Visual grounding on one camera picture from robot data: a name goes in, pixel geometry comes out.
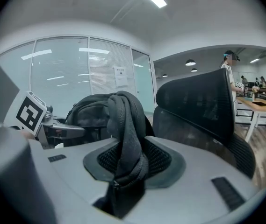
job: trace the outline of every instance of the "table leg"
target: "table leg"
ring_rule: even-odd
[[[252,118],[252,121],[251,121],[251,124],[250,124],[250,128],[248,130],[248,133],[246,135],[246,138],[245,138],[245,141],[248,143],[251,135],[252,135],[252,132],[253,132],[253,129],[254,129],[254,126],[255,126],[255,123],[256,123],[256,120],[258,118],[258,113],[257,112],[254,112],[254,115],[253,115],[253,118]]]
[[[258,117],[257,117],[257,119],[256,119],[256,123],[255,123],[255,128],[257,127],[257,126],[259,126],[259,115],[260,115],[260,113],[258,113]]]

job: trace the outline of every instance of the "white t-shirt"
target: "white t-shirt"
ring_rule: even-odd
[[[228,70],[228,73],[229,73],[229,75],[230,75],[230,83],[233,83],[233,84],[235,85],[235,80],[234,80],[234,77],[233,77],[233,75],[232,75],[231,67],[230,67],[229,65],[227,65],[227,64],[224,63],[224,64],[221,66],[221,68],[226,68],[226,69]],[[232,93],[232,99],[233,99],[233,102],[235,102],[235,101],[236,101],[236,92],[235,92],[235,91],[231,91],[231,93]]]

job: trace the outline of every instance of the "chair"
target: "chair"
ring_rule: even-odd
[[[170,81],[158,90],[156,101],[156,137],[191,146],[197,142],[202,149],[215,139],[233,154],[236,168],[253,177],[254,153],[234,133],[235,115],[226,69]]]

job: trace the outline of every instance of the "sticker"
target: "sticker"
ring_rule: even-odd
[[[16,115],[16,118],[34,133],[37,124],[39,125],[40,123],[39,120],[43,112],[43,109],[38,107],[31,99],[26,97]]]
[[[40,98],[38,98],[33,92],[29,91],[28,93],[29,93],[29,95],[31,95],[34,99],[36,99],[40,104],[42,104],[44,107],[46,107],[45,103],[44,103]]]

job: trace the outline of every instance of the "glass door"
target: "glass door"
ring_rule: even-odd
[[[137,98],[146,113],[155,109],[151,63],[148,55],[132,50]]]

